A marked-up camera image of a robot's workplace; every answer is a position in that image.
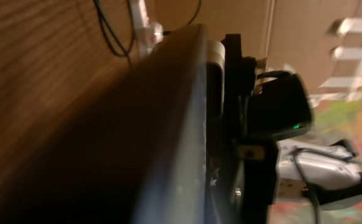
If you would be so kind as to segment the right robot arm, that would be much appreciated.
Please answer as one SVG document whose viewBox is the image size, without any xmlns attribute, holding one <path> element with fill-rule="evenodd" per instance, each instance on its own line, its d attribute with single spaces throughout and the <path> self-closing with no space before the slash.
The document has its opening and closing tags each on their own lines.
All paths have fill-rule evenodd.
<svg viewBox="0 0 362 224">
<path fill-rule="evenodd" d="M 326 210 L 362 202 L 362 161 L 347 139 L 323 144 L 300 75 L 245 57 L 241 36 L 207 42 L 206 223 L 266 223 L 277 202 Z"/>
</svg>

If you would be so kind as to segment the blue Galaxy smartphone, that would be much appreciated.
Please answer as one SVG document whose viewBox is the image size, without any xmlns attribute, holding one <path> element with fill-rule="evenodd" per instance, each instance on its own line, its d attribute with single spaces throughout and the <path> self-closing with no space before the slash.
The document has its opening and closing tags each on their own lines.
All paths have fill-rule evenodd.
<svg viewBox="0 0 362 224">
<path fill-rule="evenodd" d="M 202 223 L 207 40 L 187 25 L 0 166 L 0 223 Z"/>
</svg>

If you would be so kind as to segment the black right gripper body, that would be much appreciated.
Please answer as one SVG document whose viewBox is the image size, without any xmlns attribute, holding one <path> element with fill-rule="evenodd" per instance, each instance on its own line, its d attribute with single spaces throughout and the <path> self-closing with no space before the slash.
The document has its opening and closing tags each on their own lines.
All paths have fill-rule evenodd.
<svg viewBox="0 0 362 224">
<path fill-rule="evenodd" d="M 248 123 L 248 103 L 256 81 L 257 60 L 244 57 L 241 34 L 227 34 L 223 114 L 206 121 L 206 223 L 266 223 L 274 203 L 278 148 Z"/>
</svg>

